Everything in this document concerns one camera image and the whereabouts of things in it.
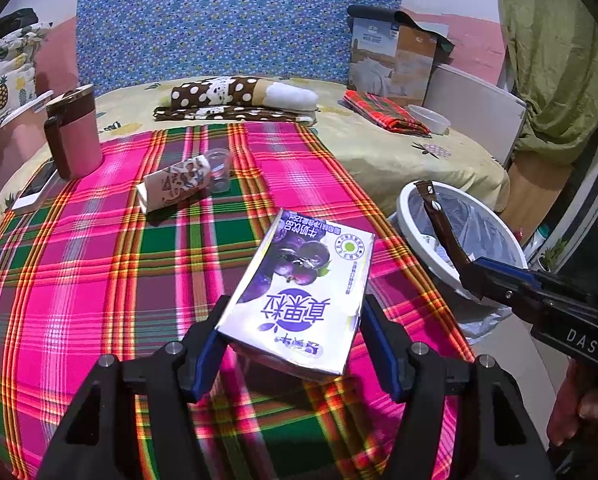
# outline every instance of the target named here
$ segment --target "blue floral headboard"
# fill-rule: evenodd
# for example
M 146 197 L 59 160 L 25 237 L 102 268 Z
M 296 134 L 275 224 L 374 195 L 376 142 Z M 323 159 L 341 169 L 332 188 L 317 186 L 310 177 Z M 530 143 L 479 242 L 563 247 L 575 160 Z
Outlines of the blue floral headboard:
M 187 75 L 345 82 L 350 4 L 401 0 L 77 0 L 80 81 L 98 94 Z

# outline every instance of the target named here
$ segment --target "plaid blanket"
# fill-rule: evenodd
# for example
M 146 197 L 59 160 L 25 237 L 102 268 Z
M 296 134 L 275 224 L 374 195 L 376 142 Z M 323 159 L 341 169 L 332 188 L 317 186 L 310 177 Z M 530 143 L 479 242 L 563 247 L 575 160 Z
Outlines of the plaid blanket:
M 211 148 L 234 155 L 231 189 L 140 213 L 135 185 Z M 37 212 L 0 227 L 0 459 L 31 479 L 100 354 L 150 354 L 205 319 L 237 285 L 279 208 L 377 234 L 368 292 L 388 317 L 444 355 L 472 353 L 408 248 L 308 129 L 285 123 L 175 128 L 103 144 L 89 176 L 58 185 Z M 228 350 L 211 393 L 191 406 L 215 479 L 372 479 L 403 405 L 381 390 L 361 334 L 349 374 L 316 384 Z M 435 478 L 447 477 L 449 401 Z M 137 399 L 144 478 L 157 478 L 148 406 Z
M 346 90 L 343 101 L 369 121 L 396 134 L 415 134 L 431 138 L 429 128 L 406 110 L 385 97 Z

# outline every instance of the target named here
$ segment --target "trash bin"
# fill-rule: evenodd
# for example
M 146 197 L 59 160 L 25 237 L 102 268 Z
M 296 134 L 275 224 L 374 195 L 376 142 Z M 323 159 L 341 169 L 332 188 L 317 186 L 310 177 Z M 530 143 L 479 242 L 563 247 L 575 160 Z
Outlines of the trash bin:
M 440 182 L 433 184 L 452 231 L 471 260 L 486 256 L 527 269 L 521 246 L 498 216 L 460 189 Z M 510 307 L 487 298 L 478 300 L 461 286 L 459 273 L 439 244 L 414 183 L 404 187 L 397 199 L 395 223 L 419 261 L 428 268 L 470 344 L 483 339 L 512 314 Z M 448 291 L 457 298 L 447 297 Z

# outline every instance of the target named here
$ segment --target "folded red plaid cloth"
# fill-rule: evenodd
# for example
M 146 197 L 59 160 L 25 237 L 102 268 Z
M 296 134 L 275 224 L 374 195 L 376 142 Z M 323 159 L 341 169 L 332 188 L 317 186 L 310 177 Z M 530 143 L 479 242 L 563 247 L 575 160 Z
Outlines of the folded red plaid cloth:
M 425 124 L 385 97 L 346 90 L 343 100 L 358 114 L 389 132 L 432 137 Z

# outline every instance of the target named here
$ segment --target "purple and white box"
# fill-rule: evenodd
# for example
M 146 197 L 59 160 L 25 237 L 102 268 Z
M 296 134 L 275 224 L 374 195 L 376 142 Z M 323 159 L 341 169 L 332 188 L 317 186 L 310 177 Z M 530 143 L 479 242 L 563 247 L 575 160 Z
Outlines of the purple and white box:
M 235 349 L 308 380 L 343 374 L 375 235 L 281 210 L 217 330 Z

